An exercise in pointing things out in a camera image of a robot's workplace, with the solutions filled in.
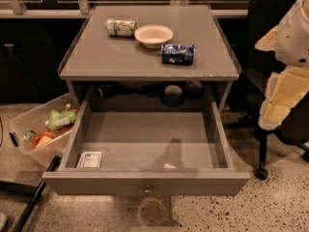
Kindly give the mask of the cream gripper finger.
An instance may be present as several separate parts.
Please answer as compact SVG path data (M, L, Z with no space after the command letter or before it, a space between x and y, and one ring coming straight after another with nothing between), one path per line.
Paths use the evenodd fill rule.
M274 26L255 43L255 48L261 51L274 51L277 32L278 27Z

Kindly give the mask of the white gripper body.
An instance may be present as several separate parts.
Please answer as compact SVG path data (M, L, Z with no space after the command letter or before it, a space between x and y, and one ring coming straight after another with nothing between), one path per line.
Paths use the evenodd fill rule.
M308 68L288 66L281 73L273 72L267 81L259 126L267 131L276 129L308 92Z

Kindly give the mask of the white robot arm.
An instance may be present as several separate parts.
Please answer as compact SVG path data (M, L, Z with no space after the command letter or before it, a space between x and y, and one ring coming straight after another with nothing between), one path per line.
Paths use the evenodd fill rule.
M309 92L309 0L296 0L255 48L273 51L286 65L281 73L271 74L260 108L259 126L272 131Z

